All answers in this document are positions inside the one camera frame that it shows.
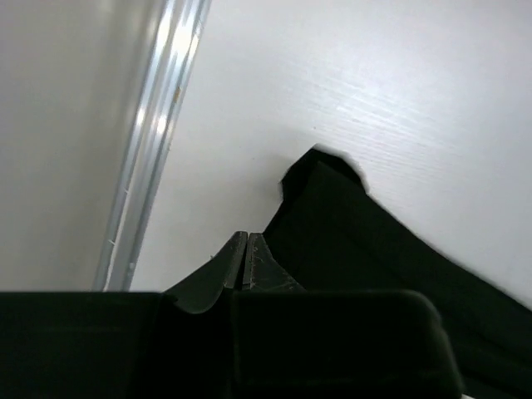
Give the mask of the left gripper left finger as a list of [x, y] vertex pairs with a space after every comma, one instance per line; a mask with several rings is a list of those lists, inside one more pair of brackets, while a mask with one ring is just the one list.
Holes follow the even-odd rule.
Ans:
[[227, 398], [248, 235], [162, 293], [4, 292], [4, 398]]

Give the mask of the black trousers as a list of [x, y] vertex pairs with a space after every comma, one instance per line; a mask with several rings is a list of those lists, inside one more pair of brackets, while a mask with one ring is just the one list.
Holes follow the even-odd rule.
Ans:
[[417, 238], [369, 196], [340, 156], [308, 150], [281, 186], [283, 200], [264, 237], [304, 288], [421, 293], [443, 318], [469, 396], [530, 397], [527, 307]]

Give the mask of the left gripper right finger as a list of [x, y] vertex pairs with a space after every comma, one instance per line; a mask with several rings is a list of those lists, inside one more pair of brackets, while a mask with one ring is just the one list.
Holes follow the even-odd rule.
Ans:
[[311, 292], [251, 234], [230, 301], [237, 398], [459, 398], [441, 318], [408, 290]]

